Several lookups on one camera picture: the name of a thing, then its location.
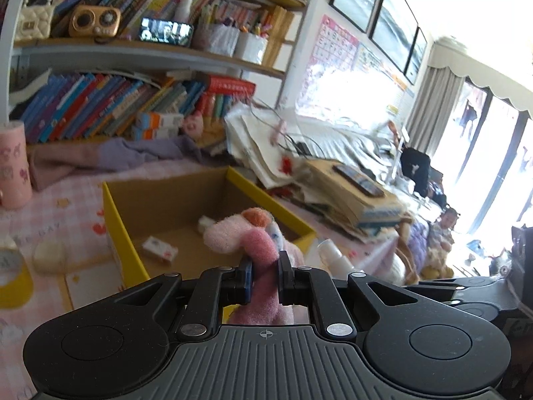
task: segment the white handbag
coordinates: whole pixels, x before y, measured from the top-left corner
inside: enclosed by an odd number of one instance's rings
[[[52,0],[46,0],[46,6],[28,6],[30,0],[24,0],[20,9],[15,41],[47,39],[50,37],[50,28],[55,6]]]

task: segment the cardboard box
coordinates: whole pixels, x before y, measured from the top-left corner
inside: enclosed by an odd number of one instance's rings
[[[191,279],[209,268],[237,266],[242,251],[218,254],[204,245],[197,231],[202,215],[221,220],[260,206],[274,215],[285,237],[304,253],[315,238],[311,227],[231,167],[164,180],[106,182],[103,205],[110,244],[126,287],[165,272],[180,272]],[[150,236],[178,249],[172,263],[144,253],[142,244]]]
[[[330,160],[309,160],[309,168],[317,189],[330,201],[332,208],[342,213],[359,228],[392,227],[400,222],[405,208],[398,197],[377,183],[384,197],[369,197],[333,170],[340,164]]]

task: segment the ceiling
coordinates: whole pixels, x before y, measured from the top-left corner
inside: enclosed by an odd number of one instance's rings
[[[455,36],[468,54],[533,89],[533,0],[407,0],[434,39]]]

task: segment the pink tumbler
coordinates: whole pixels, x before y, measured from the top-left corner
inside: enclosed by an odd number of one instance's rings
[[[31,183],[26,157],[24,123],[0,124],[0,203],[18,209],[31,198]]]

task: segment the open box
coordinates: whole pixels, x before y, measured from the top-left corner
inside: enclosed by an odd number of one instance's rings
[[[250,207],[271,212],[284,236],[306,252],[314,230],[233,168],[215,168],[163,180],[106,182],[103,206],[107,231],[124,285],[132,287],[165,272],[198,278],[209,268],[237,266],[242,251],[218,254],[204,245],[198,219],[214,220]],[[155,236],[178,249],[172,263],[159,261],[141,247]]]

